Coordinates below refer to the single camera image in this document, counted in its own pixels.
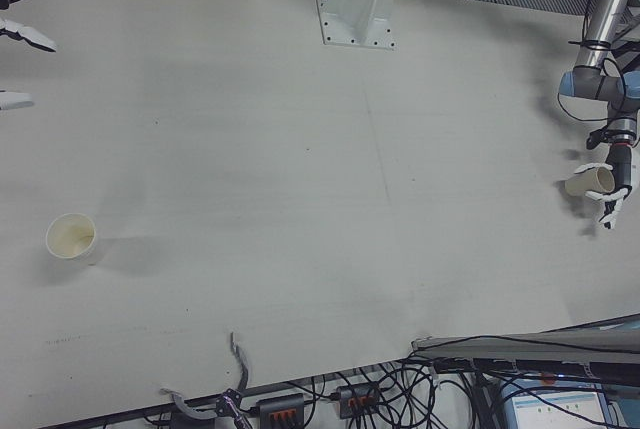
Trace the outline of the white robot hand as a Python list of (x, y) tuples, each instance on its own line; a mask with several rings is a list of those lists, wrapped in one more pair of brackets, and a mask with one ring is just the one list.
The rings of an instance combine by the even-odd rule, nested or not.
[[(56, 52), (58, 47), (55, 41), (39, 32), (37, 29), (24, 24), (1, 19), (1, 35), (13, 40), (24, 41), (32, 47), (45, 52)], [(33, 106), (34, 102), (29, 93), (1, 91), (1, 110), (14, 110)]]
[(599, 223), (604, 228), (613, 230), (624, 202), (639, 188), (639, 152), (626, 143), (612, 144), (604, 162), (583, 164), (574, 170), (574, 175), (596, 173), (600, 169), (611, 174), (613, 188), (587, 189), (583, 194), (586, 198), (603, 204), (603, 214)]

